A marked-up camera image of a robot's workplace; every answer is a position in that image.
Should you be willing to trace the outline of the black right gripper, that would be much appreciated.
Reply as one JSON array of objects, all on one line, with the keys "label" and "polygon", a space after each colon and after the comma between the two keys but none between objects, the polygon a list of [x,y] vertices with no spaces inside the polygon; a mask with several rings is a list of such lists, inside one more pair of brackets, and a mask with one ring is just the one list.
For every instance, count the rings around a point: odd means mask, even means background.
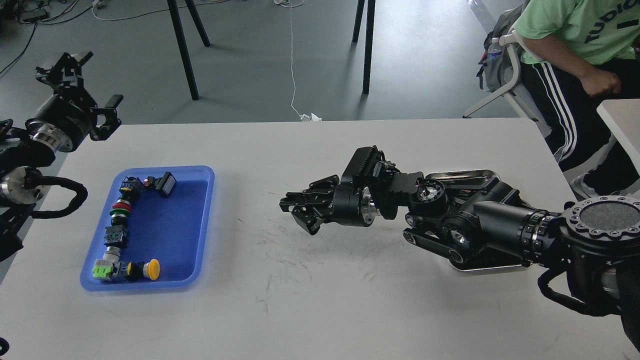
[{"label": "black right gripper", "polygon": [[279,207],[312,236],[322,224],[369,227],[378,216],[370,189],[340,184],[337,174],[311,182],[300,192],[287,192]]}]

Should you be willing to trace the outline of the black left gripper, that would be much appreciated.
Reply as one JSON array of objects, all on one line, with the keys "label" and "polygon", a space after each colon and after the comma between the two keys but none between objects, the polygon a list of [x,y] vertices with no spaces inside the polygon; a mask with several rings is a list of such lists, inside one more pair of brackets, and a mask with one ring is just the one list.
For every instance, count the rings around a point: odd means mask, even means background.
[{"label": "black left gripper", "polygon": [[[105,107],[92,107],[90,112],[72,104],[94,102],[84,87],[82,76],[82,66],[91,57],[92,51],[62,52],[58,59],[48,60],[35,68],[36,80],[48,85],[54,93],[25,121],[25,127],[31,135],[43,133],[45,127],[54,128],[62,135],[56,151],[74,152],[89,133],[92,141],[106,141],[122,124],[117,107],[123,95],[113,95]],[[97,125],[97,116],[104,116],[103,125]]]}]

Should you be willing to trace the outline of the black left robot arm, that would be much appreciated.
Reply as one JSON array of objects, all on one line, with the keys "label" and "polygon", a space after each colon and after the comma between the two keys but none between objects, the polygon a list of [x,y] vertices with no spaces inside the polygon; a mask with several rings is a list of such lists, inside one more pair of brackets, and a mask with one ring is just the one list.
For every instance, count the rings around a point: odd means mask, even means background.
[{"label": "black left robot arm", "polygon": [[[1,259],[6,260],[23,248],[18,236],[27,219],[66,217],[87,200],[89,192],[83,184],[70,178],[45,176],[41,168],[51,166],[57,152],[78,149],[86,137],[105,141],[121,125],[117,107],[123,96],[114,95],[99,107],[84,86],[82,66],[93,53],[63,52],[55,60],[36,68],[35,78],[48,85],[53,94],[23,129],[12,119],[1,123],[0,203]],[[60,210],[36,210],[47,186],[73,191],[75,196]]]}]

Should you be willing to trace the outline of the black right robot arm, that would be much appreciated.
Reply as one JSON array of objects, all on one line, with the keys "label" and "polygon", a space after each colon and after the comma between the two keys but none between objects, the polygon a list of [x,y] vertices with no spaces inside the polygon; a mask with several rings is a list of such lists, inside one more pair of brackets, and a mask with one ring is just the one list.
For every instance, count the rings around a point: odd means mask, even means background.
[{"label": "black right robot arm", "polygon": [[490,170],[404,173],[377,146],[355,150],[345,171],[279,201],[315,235],[325,223],[369,227],[406,207],[410,244],[454,265],[545,268],[541,294],[574,312],[621,317],[639,346],[639,200],[623,194],[567,202],[562,212],[531,207]]}]

